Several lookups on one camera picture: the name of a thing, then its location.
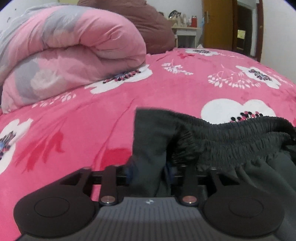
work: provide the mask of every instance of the bed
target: bed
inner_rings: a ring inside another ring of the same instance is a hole
[[[215,124],[268,115],[296,125],[295,85],[246,56],[174,49],[148,54],[139,72],[1,114],[0,138],[16,133],[0,160],[1,240],[20,236],[13,208],[23,196],[82,167],[125,164],[137,107],[169,109]]]

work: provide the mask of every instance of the metal screw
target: metal screw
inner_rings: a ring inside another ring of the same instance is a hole
[[[184,203],[193,204],[197,202],[197,198],[195,196],[185,196],[182,201]]]
[[[101,202],[105,204],[112,204],[116,201],[115,197],[113,196],[103,196],[101,198]]]

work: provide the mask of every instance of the pink and gray blanket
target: pink and gray blanket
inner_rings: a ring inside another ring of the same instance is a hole
[[[0,43],[4,113],[134,70],[146,55],[142,36],[123,16],[60,4],[27,10]]]

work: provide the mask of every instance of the red container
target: red container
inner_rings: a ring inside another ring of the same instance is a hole
[[[197,17],[196,16],[192,16],[192,18],[191,18],[191,27],[197,28]]]

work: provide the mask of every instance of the brown cushion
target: brown cushion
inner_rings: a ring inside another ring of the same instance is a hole
[[[144,0],[79,0],[78,5],[109,10],[126,17],[143,36],[147,53],[164,53],[175,46],[169,21]]]

